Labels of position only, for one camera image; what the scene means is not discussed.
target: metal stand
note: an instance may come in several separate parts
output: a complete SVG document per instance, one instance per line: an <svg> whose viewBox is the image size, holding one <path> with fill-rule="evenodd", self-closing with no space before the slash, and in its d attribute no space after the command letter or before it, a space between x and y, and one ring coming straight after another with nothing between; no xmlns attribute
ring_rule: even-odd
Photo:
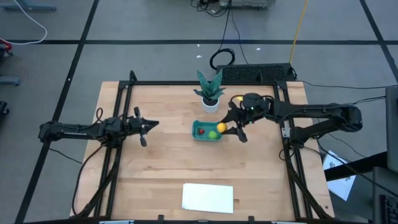
<svg viewBox="0 0 398 224"><path fill-rule="evenodd" d="M27 0L16 0L24 10L43 10L43 11L56 11L57 8L49 4L30 4ZM20 10L16 4L0 4L0 8L5 10Z"/></svg>

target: yellow cable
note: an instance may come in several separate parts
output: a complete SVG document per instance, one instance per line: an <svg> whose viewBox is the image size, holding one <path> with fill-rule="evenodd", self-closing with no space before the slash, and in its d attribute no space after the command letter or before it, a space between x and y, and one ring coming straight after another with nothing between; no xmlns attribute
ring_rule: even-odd
<svg viewBox="0 0 398 224"><path fill-rule="evenodd" d="M303 8L303 11L301 12L301 16L300 16L300 21L298 22L298 26L297 26L297 29L296 29L296 34L294 35L292 50L290 51L290 58L289 58L289 63L290 64L292 63L293 53L294 53L294 48L296 46L297 36L299 35L299 30L301 28L301 23L303 22L303 18L304 18L305 10L307 8L307 4L308 4L308 0L305 0L304 8Z"/></svg>

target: potted plant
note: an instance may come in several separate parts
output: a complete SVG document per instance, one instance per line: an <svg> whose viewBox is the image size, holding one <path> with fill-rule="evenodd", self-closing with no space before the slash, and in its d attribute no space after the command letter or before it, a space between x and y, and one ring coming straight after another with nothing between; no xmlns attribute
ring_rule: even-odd
<svg viewBox="0 0 398 224"><path fill-rule="evenodd" d="M197 71L197 77L200 82L201 91L193 91L201 96L201 107L207 113L216 112L220 103L219 97L223 94L223 90L225 89L220 88L221 80L223 79L223 71L220 71L211 83L209 83L199 71Z"/></svg>

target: black bracket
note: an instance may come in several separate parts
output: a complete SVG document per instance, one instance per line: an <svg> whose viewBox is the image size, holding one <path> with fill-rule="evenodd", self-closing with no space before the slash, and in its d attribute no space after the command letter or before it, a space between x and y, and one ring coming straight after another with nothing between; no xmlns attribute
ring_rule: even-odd
<svg viewBox="0 0 398 224"><path fill-rule="evenodd" d="M158 215L157 216L157 224L163 224L164 221L164 215Z"/></svg>
<svg viewBox="0 0 398 224"><path fill-rule="evenodd" d="M254 224L254 216L249 216L249 224Z"/></svg>
<svg viewBox="0 0 398 224"><path fill-rule="evenodd" d="M128 81L119 81L119 86L118 86L118 88L119 88L119 89L123 89L123 88L125 88L125 87L128 86L128 85L133 85L134 82L136 82L136 81L138 81L138 79L137 79L137 77L136 77L136 74L134 73L133 70L131 70L131 71L130 71L129 80L128 80Z"/></svg>
<svg viewBox="0 0 398 224"><path fill-rule="evenodd" d="M283 90L287 90L287 83L286 83L286 81L275 81L276 82L276 85L279 87L279 88L281 88L281 89L283 89Z"/></svg>
<svg viewBox="0 0 398 224"><path fill-rule="evenodd" d="M198 224L208 224L209 220L198 220Z"/></svg>

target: green leaf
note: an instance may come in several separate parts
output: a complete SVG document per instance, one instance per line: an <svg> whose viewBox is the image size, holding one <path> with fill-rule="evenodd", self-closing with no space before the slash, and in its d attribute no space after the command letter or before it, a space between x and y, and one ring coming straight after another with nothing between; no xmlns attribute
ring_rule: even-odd
<svg viewBox="0 0 398 224"><path fill-rule="evenodd" d="M213 81L211 81L210 86L213 93L221 86L221 81L223 79L223 71L221 70L216 77L214 77Z"/></svg>
<svg viewBox="0 0 398 224"><path fill-rule="evenodd" d="M218 91L216 94L210 97L211 100L217 100L222 94L224 94L222 91Z"/></svg>
<svg viewBox="0 0 398 224"><path fill-rule="evenodd" d="M213 91L210 88L204 89L203 92L208 98L213 95Z"/></svg>
<svg viewBox="0 0 398 224"><path fill-rule="evenodd" d="M205 92L207 89L209 89L210 84L208 83L206 78L203 76L203 74L201 72L199 72L198 70L197 70L197 77L199 79L201 89L204 91L204 94L206 94Z"/></svg>
<svg viewBox="0 0 398 224"><path fill-rule="evenodd" d="M203 92L199 90L193 90L197 95L203 97Z"/></svg>

